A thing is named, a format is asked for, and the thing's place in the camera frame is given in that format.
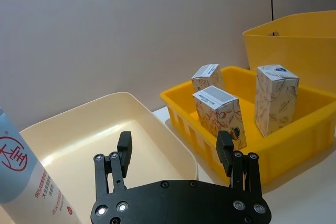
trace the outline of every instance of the white box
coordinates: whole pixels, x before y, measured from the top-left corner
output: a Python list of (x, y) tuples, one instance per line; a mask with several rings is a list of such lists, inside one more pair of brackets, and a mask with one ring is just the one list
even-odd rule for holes
[(200, 123), (215, 137), (227, 131), (235, 150), (246, 147), (246, 138), (239, 99), (215, 86), (193, 94)]
[(219, 64), (202, 66), (191, 78), (195, 92), (205, 89), (211, 85), (224, 89), (223, 78)]
[(281, 65), (257, 68), (255, 121), (263, 136), (292, 122), (299, 80)]

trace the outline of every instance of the table surface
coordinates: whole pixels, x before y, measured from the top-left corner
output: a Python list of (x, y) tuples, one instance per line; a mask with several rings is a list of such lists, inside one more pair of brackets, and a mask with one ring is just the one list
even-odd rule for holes
[[(201, 181), (224, 185), (201, 156), (173, 127), (168, 109), (153, 112), (184, 143), (198, 162)], [(272, 224), (336, 223), (336, 145), (283, 174), (263, 187), (264, 199), (272, 212)]]

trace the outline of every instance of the cream plastic tray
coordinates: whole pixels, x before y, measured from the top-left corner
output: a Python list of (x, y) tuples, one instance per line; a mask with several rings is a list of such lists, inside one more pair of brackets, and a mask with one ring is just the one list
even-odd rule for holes
[[(197, 178), (194, 156), (129, 93), (99, 98), (37, 123), (21, 134), (82, 223), (89, 224), (95, 202), (93, 156), (115, 151), (122, 131), (132, 132), (133, 152), (125, 179), (128, 188), (163, 179)], [(13, 223), (2, 208), (0, 223)]]

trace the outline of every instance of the bottle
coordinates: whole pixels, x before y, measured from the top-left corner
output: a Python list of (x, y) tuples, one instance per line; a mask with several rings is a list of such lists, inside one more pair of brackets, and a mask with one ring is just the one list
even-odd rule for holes
[(1, 108), (0, 205), (16, 224), (81, 223)]

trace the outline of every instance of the yellow crate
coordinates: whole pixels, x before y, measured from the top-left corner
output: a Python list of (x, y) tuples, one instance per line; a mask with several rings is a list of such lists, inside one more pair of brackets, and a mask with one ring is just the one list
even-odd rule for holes
[[(256, 73), (239, 67), (222, 69), (225, 90), (239, 97), (247, 147), (259, 154), (261, 183), (274, 180), (333, 143), (336, 94), (300, 86), (293, 123), (263, 137), (254, 122)], [(160, 94), (173, 125), (218, 174), (228, 182), (216, 152), (216, 138), (198, 120), (191, 81)]]
[(286, 16), (243, 35), (251, 70), (281, 64), (302, 84), (336, 93), (336, 10)]

